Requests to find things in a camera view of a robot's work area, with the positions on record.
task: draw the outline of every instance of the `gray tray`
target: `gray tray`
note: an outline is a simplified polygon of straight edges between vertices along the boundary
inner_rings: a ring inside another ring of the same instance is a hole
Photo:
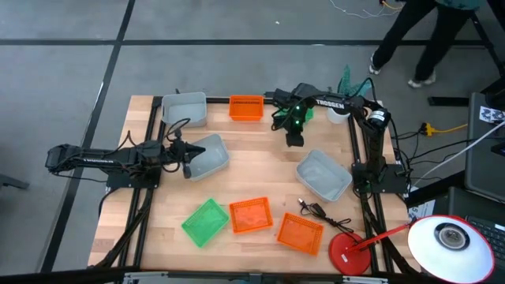
[[[165,95],[162,102],[162,120],[168,125],[183,118],[191,118],[185,127],[207,124],[207,98],[203,92]]]
[[[199,154],[189,164],[191,181],[199,181],[228,166],[230,155],[228,155],[223,139],[218,134],[207,136],[193,145],[204,147],[205,152]]]
[[[310,151],[297,166],[297,179],[325,201],[336,201],[353,177],[319,150]]]

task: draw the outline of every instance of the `wooden table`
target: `wooden table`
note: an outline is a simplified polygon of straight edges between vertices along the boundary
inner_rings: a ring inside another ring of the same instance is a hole
[[[152,96],[147,95],[132,96],[120,141],[128,130],[135,142],[144,140],[152,99]],[[321,204],[327,215],[335,220],[351,218],[350,227],[364,237],[363,214],[359,199],[352,193],[352,186],[349,186],[336,202],[325,203],[295,177],[297,164],[315,148],[323,150],[337,163],[350,169],[353,151],[349,126],[346,123],[331,124],[326,118],[326,108],[315,107],[314,119],[303,132],[305,146],[288,148],[285,131],[272,132],[270,129],[270,114],[275,110],[271,105],[265,105],[261,121],[252,123],[231,121],[228,104],[210,103],[207,108],[207,125],[184,129],[182,139],[192,143],[212,133],[218,133],[230,153],[230,165],[198,182],[185,180],[181,171],[162,174],[152,201],[140,268],[157,271],[338,273],[327,255],[330,240],[340,233],[338,229],[307,216],[325,227],[318,256],[310,256],[281,245],[276,241],[276,235],[284,212],[300,214],[301,208],[297,199],[302,198],[307,203]],[[153,139],[157,137],[160,114],[157,114],[156,121]],[[363,156],[365,151],[361,131],[357,131],[357,134]],[[394,163],[395,156],[389,132],[385,137],[383,154],[389,163]],[[132,189],[119,189],[104,202],[89,264],[99,262],[122,235],[132,192]],[[204,248],[197,248],[181,228],[181,224],[209,198],[214,198],[229,211],[228,204],[259,196],[267,196],[270,200],[274,219],[271,229],[250,234],[234,234],[231,225],[227,224]],[[382,194],[381,197],[388,229],[408,221],[406,206],[396,195]],[[406,236],[404,231],[391,236],[391,240],[410,265],[419,270],[419,265],[407,247]],[[133,236],[127,264],[133,262],[136,243],[137,237]],[[380,245],[376,248],[380,269],[384,271]]]

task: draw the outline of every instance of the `gray floor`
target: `gray floor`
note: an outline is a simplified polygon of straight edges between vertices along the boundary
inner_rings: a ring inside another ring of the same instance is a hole
[[[375,1],[334,0],[350,13],[377,13]],[[114,39],[127,0],[0,0],[0,38]],[[505,60],[505,33],[487,6],[478,13]],[[360,19],[329,1],[138,0],[127,39],[382,39],[393,17]],[[436,14],[428,15],[407,39],[428,39]],[[459,39],[478,39],[469,22]],[[336,87],[345,65],[359,82],[367,76],[376,47],[198,46],[123,47],[107,93],[93,147],[118,144],[131,95],[203,91],[209,95],[260,94],[290,90],[300,82]],[[437,68],[439,82],[408,88],[422,47],[400,47],[379,77],[377,94],[391,110],[398,132],[423,122],[437,129],[466,123],[466,108],[428,106],[430,95],[464,96],[493,82],[497,70],[484,48],[454,47]],[[31,183],[28,190],[0,190],[0,275],[37,271],[66,180],[43,168],[47,150],[79,144],[111,53],[111,47],[0,47],[0,173]],[[464,139],[466,131],[422,137],[418,152]],[[415,140],[401,142],[409,155]],[[438,155],[457,151],[449,148]],[[461,168],[451,163],[436,171],[445,177]],[[420,177],[430,164],[415,167]],[[103,178],[93,171],[84,176]],[[55,270],[86,266],[103,185],[82,181]]]

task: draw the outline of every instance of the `orange tray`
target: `orange tray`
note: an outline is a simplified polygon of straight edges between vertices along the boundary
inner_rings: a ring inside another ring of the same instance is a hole
[[[259,121],[263,117],[263,96],[231,95],[230,117],[235,121]]]
[[[267,197],[230,204],[234,233],[248,233],[274,225]]]
[[[292,249],[317,256],[319,247],[321,246],[323,229],[324,227],[318,223],[286,213],[284,214],[277,241]]]

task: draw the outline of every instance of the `black pants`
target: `black pants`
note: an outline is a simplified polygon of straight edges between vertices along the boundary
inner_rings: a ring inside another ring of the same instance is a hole
[[[409,0],[403,6],[393,27],[373,55],[373,65],[380,69],[386,64],[403,36],[434,8],[438,9],[435,30],[426,45],[419,63],[417,63],[415,80],[426,80],[433,73],[435,66],[451,48],[459,30],[472,15],[473,11],[449,8],[437,4],[435,0]]]

